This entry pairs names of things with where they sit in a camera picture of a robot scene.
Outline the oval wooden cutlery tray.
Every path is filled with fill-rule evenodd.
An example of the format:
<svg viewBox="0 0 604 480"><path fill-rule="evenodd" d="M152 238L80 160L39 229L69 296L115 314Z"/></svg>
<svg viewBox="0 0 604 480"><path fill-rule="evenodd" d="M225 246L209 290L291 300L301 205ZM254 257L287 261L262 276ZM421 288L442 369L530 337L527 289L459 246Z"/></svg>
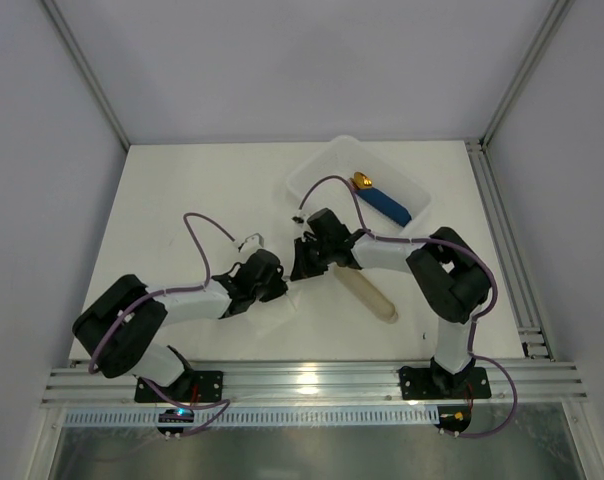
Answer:
<svg viewBox="0 0 604 480"><path fill-rule="evenodd" d="M388 324L397 322L395 304L359 270L336 267L334 275L378 320Z"/></svg>

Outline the white paper napkin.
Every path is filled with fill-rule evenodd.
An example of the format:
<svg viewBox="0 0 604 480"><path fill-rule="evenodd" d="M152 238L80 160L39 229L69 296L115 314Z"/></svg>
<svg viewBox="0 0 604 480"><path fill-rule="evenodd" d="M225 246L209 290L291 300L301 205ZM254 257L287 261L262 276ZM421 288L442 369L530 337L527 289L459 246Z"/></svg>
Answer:
<svg viewBox="0 0 604 480"><path fill-rule="evenodd" d="M300 309L301 289L298 283L287 283L287 292L269 302L253 304L247 318L258 337L265 337L291 322Z"/></svg>

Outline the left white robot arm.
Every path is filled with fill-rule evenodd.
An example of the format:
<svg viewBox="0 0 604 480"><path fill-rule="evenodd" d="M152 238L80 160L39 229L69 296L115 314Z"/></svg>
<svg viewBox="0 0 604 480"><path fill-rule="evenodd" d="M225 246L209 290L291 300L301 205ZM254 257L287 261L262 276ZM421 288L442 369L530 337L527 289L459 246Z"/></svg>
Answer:
<svg viewBox="0 0 604 480"><path fill-rule="evenodd" d="M156 402L184 408L199 373L175 348L154 342L161 327L238 316L287 290L280 260L264 249L205 286L149 292L137 276L127 274L75 320L72 332L91 355L91 373L110 379L133 375Z"/></svg>

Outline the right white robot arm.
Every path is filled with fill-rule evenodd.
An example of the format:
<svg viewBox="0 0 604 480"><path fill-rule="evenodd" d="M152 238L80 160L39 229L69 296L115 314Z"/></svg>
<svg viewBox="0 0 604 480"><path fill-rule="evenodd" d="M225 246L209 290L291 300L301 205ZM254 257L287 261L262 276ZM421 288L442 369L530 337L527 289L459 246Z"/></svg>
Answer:
<svg viewBox="0 0 604 480"><path fill-rule="evenodd" d="M435 354L426 367L398 370L405 400L488 399L487 372L471 352L474 322L492 305L496 282L488 267L449 227L424 239L391 238L360 228L349 231L332 210L297 215L302 233L294 241L291 281L325 274L332 265L351 270L383 269L413 277L438 317Z"/></svg>

